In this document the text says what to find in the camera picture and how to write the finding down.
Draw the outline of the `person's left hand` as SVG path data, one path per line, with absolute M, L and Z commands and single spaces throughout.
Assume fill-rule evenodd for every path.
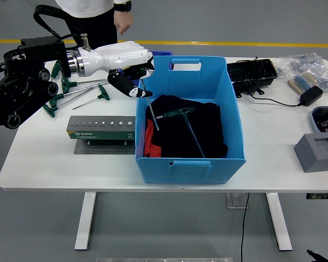
M 123 35 L 133 25 L 132 12 L 115 11 L 114 25 L 120 35 Z

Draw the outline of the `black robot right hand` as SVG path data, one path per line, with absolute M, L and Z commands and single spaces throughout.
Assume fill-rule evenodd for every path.
M 325 258 L 324 256 L 308 249 L 307 250 L 307 253 L 314 259 L 314 261 L 317 261 L 317 262 L 328 262 L 328 259 Z

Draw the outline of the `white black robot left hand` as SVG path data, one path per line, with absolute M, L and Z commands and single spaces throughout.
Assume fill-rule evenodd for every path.
M 77 73 L 91 76 L 99 70 L 108 73 L 109 84 L 132 98 L 151 97 L 151 91 L 137 87 L 132 81 L 148 78 L 155 71 L 153 53 L 133 41 L 110 44 L 86 51 L 78 48 Z

